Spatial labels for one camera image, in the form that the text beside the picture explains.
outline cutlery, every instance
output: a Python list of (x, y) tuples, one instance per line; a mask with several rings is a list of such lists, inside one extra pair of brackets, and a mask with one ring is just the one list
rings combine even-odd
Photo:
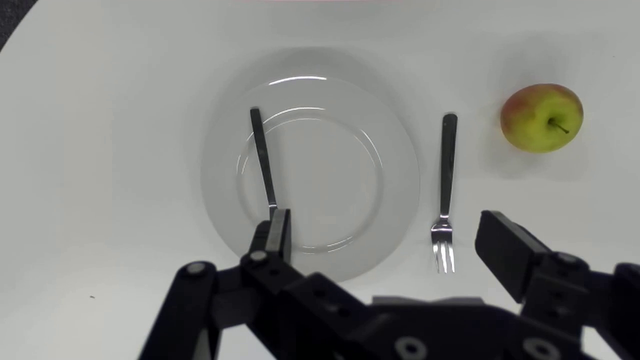
[(442, 118), (442, 145), (439, 145), (439, 212), (432, 225), (432, 249), (439, 272), (455, 272), (453, 257), (453, 228), (449, 222), (449, 201), (453, 182), (455, 158), (455, 129), (458, 116), (446, 114)]

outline clear plate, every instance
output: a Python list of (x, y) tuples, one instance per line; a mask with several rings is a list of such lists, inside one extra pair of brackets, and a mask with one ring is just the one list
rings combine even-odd
[(317, 51), (238, 77), (201, 157), (204, 203), (234, 252), (244, 254), (267, 219), (252, 106), (262, 109), (277, 204), (291, 210), (299, 272), (352, 278), (401, 242), (420, 199), (418, 157), (398, 111), (369, 91), (384, 85), (372, 80), (353, 58)]

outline apple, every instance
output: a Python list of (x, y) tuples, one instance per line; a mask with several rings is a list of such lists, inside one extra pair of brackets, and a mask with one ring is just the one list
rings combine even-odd
[(582, 104), (572, 91), (559, 85), (532, 85), (504, 102), (499, 127), (516, 148), (552, 153), (580, 133)]

